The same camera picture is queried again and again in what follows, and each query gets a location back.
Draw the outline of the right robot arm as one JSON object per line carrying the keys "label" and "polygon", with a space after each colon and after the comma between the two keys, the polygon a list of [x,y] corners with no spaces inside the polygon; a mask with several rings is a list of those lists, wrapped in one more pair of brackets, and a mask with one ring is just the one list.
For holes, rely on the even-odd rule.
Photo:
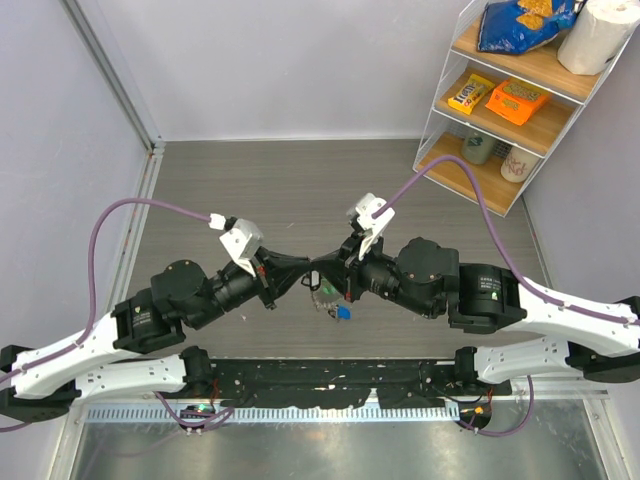
{"label": "right robot arm", "polygon": [[639,378],[639,299],[600,303],[519,279],[494,265],[462,263],[455,249],[417,237],[397,256],[357,234],[314,259],[312,268],[348,302],[370,292],[450,327],[490,335],[522,331],[536,339],[457,351],[452,380],[473,394],[526,375],[576,371],[593,382]]}

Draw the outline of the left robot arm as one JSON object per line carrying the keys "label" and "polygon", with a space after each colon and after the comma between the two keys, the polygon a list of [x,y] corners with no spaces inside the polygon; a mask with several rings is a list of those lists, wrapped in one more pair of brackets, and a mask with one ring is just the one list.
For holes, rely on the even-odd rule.
{"label": "left robot arm", "polygon": [[1,391],[2,415],[23,428],[110,392],[207,395],[214,373],[206,350],[189,347],[156,363],[142,358],[184,342],[186,329],[199,330],[253,298],[274,308],[311,269],[307,257],[266,248],[259,248],[250,264],[251,273],[230,262],[207,277],[197,263],[176,261],[89,332],[39,349],[3,348],[1,369],[10,384]]}

